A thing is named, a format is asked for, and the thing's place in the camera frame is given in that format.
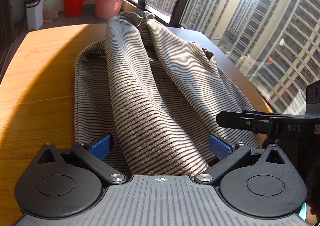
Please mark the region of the green crumpled cloth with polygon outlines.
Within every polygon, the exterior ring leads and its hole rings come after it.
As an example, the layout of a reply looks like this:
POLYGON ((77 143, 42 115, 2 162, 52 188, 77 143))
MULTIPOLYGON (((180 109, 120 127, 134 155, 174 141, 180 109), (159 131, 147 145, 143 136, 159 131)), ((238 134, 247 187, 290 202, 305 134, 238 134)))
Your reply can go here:
POLYGON ((155 15, 149 11, 136 11, 136 14, 141 18, 146 17, 148 19, 155 19, 155 15))

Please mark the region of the white trash bin black lid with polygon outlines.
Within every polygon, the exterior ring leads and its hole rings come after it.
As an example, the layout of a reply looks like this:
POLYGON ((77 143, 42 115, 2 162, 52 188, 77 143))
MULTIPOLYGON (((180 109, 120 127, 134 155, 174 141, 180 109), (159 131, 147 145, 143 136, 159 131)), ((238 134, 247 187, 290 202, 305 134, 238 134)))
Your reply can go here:
POLYGON ((25 12, 28 31, 39 30, 43 25, 43 0, 26 0, 25 12))

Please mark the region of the red plastic bucket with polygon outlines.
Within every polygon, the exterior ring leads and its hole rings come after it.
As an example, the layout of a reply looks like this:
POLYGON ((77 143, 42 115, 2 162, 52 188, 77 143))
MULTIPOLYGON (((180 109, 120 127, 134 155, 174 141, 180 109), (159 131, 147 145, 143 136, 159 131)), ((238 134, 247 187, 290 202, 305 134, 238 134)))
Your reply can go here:
POLYGON ((63 0, 63 13, 66 17, 82 14, 84 0, 63 0))

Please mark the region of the pink plastic bucket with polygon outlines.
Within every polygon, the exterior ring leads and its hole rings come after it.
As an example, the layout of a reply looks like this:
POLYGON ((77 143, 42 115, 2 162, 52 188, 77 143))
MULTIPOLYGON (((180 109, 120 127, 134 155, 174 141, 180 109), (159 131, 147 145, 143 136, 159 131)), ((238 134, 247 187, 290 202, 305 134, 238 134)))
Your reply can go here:
POLYGON ((108 20, 119 14, 125 0, 95 0, 95 16, 108 20))

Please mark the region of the grey striped knit garment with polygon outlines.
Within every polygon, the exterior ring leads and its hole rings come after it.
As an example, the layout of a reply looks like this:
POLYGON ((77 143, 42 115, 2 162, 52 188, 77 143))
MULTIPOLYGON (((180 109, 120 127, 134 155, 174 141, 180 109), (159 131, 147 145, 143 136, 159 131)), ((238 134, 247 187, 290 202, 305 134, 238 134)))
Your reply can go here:
POLYGON ((149 16, 122 12, 111 18, 105 39, 76 60, 75 141, 112 134, 105 161, 127 175, 195 176, 215 158, 212 134, 258 148, 251 132, 216 122, 221 111, 242 110, 252 105, 214 54, 149 16))

